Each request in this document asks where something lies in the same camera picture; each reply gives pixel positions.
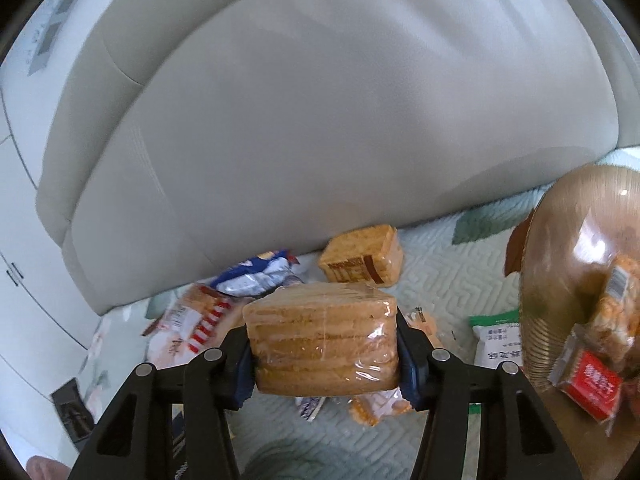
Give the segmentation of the red bun packet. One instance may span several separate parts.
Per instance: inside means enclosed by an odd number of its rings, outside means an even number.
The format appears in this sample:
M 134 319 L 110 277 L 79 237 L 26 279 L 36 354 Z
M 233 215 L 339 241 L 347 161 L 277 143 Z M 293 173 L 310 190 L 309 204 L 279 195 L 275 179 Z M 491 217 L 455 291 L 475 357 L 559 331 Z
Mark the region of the red bun packet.
M 598 356 L 581 325 L 575 324 L 566 337 L 548 381 L 611 434 L 622 403 L 623 378 Z

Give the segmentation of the white green snack packet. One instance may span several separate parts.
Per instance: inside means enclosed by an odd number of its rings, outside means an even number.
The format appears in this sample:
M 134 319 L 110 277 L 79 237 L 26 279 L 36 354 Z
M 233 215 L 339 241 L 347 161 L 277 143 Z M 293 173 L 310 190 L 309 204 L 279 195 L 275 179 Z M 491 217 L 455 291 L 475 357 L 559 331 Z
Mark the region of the white green snack packet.
M 474 364 L 497 368 L 504 361 L 523 365 L 520 314 L 512 310 L 469 318 L 469 326 L 477 340 Z

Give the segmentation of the red white striped snack bag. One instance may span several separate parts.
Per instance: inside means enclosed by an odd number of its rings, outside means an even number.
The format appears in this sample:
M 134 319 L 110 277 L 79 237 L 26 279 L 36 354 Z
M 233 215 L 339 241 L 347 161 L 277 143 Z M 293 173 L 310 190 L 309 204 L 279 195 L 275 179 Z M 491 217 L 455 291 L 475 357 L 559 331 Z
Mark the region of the red white striped snack bag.
M 244 324 L 243 309 L 253 298 L 234 298 L 204 284 L 187 288 L 149 329 L 145 361 L 156 368 L 189 363 L 198 354 L 221 345 Z

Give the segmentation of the orange rice cake pack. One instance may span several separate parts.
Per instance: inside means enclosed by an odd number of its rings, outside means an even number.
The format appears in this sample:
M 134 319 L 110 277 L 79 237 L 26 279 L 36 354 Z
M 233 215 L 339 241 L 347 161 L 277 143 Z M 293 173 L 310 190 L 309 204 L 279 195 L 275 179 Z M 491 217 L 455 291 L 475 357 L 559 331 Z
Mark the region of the orange rice cake pack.
M 612 363 L 624 362 L 639 329 L 639 263 L 618 254 L 606 274 L 596 310 L 587 324 L 589 341 Z

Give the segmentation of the amber ribbed glass bowl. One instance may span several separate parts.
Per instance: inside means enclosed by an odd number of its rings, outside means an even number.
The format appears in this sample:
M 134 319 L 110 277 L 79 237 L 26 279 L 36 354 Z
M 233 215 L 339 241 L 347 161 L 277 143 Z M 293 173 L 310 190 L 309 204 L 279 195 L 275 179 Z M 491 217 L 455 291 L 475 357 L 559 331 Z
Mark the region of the amber ribbed glass bowl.
M 520 271 L 524 370 L 587 479 L 615 479 L 639 445 L 639 425 L 622 408 L 599 425 L 549 382 L 565 339 L 592 315 L 618 254 L 639 255 L 639 174 L 587 165 L 557 180 L 530 215 Z

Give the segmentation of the toast cracker pack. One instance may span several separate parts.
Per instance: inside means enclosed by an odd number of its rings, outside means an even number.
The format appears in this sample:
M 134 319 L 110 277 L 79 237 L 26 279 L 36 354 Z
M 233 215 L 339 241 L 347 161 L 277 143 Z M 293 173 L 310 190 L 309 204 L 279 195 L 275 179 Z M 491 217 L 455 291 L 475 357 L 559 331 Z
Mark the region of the toast cracker pack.
M 280 287 L 243 309 L 255 380 L 277 396 L 356 396 L 398 386 L 397 301 L 366 284 Z

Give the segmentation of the blue white chip bag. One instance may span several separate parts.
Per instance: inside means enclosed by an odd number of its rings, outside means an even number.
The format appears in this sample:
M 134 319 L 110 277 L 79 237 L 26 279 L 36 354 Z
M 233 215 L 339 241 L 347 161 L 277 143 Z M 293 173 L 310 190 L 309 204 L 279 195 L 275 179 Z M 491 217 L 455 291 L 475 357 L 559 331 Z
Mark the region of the blue white chip bag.
M 231 297 L 259 297 L 293 276 L 298 260 L 288 250 L 264 252 L 221 272 L 209 286 Z

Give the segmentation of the toast slice pack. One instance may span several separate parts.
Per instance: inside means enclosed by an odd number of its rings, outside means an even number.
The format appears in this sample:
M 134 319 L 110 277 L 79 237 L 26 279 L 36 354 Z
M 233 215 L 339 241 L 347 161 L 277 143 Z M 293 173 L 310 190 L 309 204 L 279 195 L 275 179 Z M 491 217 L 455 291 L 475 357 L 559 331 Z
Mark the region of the toast slice pack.
M 366 283 L 390 287 L 400 278 L 404 264 L 398 229 L 378 224 L 334 236 L 318 265 L 333 283 Z

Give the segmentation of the round biscuit bag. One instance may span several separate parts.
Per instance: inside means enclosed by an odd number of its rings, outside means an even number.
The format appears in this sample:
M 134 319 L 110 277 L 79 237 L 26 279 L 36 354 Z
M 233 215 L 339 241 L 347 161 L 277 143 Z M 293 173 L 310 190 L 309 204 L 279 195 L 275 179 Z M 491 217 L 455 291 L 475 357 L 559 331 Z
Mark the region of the round biscuit bag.
M 399 388 L 358 394 L 349 400 L 350 416 L 358 424 L 374 427 L 382 419 L 407 414 L 412 406 Z

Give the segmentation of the beige leather headboard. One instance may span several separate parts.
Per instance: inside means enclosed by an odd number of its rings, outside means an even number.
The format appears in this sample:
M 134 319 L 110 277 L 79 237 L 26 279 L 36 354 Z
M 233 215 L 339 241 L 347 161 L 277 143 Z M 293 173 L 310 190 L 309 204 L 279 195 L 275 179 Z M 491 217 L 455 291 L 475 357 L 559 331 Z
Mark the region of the beige leather headboard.
M 638 140 L 622 0 L 112 0 L 58 100 L 36 209 L 105 313 Z

